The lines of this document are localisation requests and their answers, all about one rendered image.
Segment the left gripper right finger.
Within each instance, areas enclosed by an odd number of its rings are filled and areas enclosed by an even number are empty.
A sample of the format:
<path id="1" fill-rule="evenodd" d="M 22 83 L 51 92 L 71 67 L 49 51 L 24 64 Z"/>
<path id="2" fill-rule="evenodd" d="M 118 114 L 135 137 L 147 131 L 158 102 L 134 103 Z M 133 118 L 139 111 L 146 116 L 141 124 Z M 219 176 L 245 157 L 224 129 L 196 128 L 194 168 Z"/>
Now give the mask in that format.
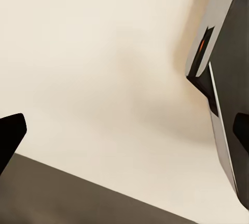
<path id="1" fill-rule="evenodd" d="M 249 155 L 249 114 L 238 112 L 232 131 Z"/>

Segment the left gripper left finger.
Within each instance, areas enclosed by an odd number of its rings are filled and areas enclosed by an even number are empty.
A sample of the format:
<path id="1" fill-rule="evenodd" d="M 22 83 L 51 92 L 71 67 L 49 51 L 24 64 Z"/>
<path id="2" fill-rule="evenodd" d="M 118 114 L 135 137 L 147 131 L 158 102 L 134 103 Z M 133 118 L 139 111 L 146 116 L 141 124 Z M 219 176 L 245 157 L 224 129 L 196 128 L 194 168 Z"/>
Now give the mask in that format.
<path id="1" fill-rule="evenodd" d="M 0 118 L 0 175 L 27 133 L 23 113 Z"/>

